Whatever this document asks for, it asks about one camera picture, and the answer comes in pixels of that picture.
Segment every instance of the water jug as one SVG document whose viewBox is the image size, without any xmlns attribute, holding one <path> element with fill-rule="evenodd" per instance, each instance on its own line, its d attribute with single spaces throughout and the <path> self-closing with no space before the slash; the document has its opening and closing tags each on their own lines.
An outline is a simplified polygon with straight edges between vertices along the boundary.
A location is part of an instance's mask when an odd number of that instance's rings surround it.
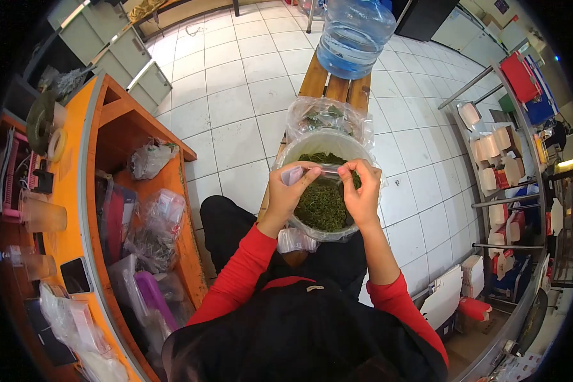
<svg viewBox="0 0 573 382">
<path fill-rule="evenodd" d="M 363 78 L 371 72 L 396 24 L 378 0 L 328 0 L 318 61 L 337 77 Z"/>
</svg>

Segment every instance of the cabinet drawer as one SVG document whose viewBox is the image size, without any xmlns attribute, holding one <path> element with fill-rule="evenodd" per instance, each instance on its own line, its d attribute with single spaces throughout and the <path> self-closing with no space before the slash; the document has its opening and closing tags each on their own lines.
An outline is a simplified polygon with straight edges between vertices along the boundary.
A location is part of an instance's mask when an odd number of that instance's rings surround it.
<svg viewBox="0 0 573 382">
<path fill-rule="evenodd" d="M 121 87 L 127 89 L 150 60 L 151 55 L 138 34 L 129 27 L 93 59 L 97 66 L 93 72 L 97 74 L 103 69 Z"/>
<path fill-rule="evenodd" d="M 144 46 L 136 30 L 129 27 L 110 44 L 108 49 L 112 52 L 121 65 L 128 71 L 132 78 L 151 61 L 151 55 Z"/>
<path fill-rule="evenodd" d="M 49 14 L 49 24 L 58 29 L 81 3 L 81 0 L 62 0 Z M 60 37 L 87 65 L 128 23 L 121 4 L 116 7 L 104 2 L 86 5 L 60 32 Z"/>
<path fill-rule="evenodd" d="M 148 112 L 153 113 L 172 90 L 170 81 L 156 62 L 152 62 L 128 89 L 128 93 Z"/>
</svg>

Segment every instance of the red long sleeve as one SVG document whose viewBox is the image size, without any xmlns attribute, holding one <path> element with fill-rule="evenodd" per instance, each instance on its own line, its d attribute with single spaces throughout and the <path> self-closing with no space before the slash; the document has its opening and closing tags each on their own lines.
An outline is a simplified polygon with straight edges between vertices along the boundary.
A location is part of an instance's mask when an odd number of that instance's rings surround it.
<svg viewBox="0 0 573 382">
<path fill-rule="evenodd" d="M 253 225 L 240 240 L 239 248 L 219 273 L 202 305 L 187 322 L 193 325 L 213 320 L 236 310 L 248 301 L 261 273 L 265 272 L 278 240 L 272 239 Z"/>
<path fill-rule="evenodd" d="M 228 314 L 248 301 L 255 290 L 255 285 L 261 273 L 267 270 L 270 258 L 276 249 L 278 240 L 270 238 L 253 225 L 249 233 L 240 241 L 236 250 L 219 277 L 204 297 L 202 305 L 195 311 L 187 322 L 194 325 L 213 320 Z M 303 278 L 283 278 L 273 280 L 272 285 L 266 287 L 280 287 L 292 284 Z M 367 292 L 376 309 L 388 312 L 399 318 L 412 330 L 426 340 L 442 355 L 448 365 L 448 355 L 439 336 L 427 323 L 414 306 L 414 302 L 407 293 L 407 285 L 403 273 L 393 283 L 386 286 L 377 286 L 367 282 Z"/>
<path fill-rule="evenodd" d="M 441 339 L 425 318 L 422 317 L 420 310 L 416 308 L 407 293 L 407 284 L 403 273 L 399 275 L 399 278 L 394 283 L 386 286 L 377 286 L 368 281 L 367 293 L 369 293 L 376 309 L 390 313 L 408 325 L 442 355 L 446 366 L 448 366 L 448 354 L 445 351 L 445 347 L 443 347 Z"/>
</svg>

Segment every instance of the masking tape roll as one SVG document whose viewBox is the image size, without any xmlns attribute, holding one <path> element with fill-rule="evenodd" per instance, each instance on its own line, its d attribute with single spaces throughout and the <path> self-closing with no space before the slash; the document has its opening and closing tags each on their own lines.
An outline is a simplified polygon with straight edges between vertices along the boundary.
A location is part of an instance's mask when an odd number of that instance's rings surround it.
<svg viewBox="0 0 573 382">
<path fill-rule="evenodd" d="M 52 162 L 59 162 L 64 150 L 66 149 L 66 140 L 68 133 L 62 128 L 57 129 L 49 140 L 49 148 L 47 150 L 47 157 Z"/>
</svg>

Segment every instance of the white tile floor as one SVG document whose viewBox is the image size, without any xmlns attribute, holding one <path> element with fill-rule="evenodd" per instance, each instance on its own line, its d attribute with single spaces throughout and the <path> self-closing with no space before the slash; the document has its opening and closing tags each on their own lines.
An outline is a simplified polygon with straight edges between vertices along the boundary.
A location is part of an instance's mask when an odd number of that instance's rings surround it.
<svg viewBox="0 0 573 382">
<path fill-rule="evenodd" d="M 240 12 L 191 19 L 147 42 L 173 86 L 157 119 L 199 156 L 186 164 L 186 177 L 208 279 L 216 274 L 203 246 L 200 203 L 225 195 L 257 214 L 286 109 L 322 29 L 315 21 L 306 34 L 306 18 L 281 1 Z M 482 69 L 434 42 L 393 36 L 371 76 L 373 154 L 389 181 L 378 214 L 411 294 L 462 262 L 480 236 L 480 210 L 469 207 L 477 190 L 466 148 L 455 121 L 436 108 Z M 498 83 L 489 75 L 462 97 L 477 99 Z M 488 110 L 500 110 L 504 94 L 478 105 L 484 121 L 493 121 Z M 365 287 L 360 301 L 371 304 Z"/>
</svg>

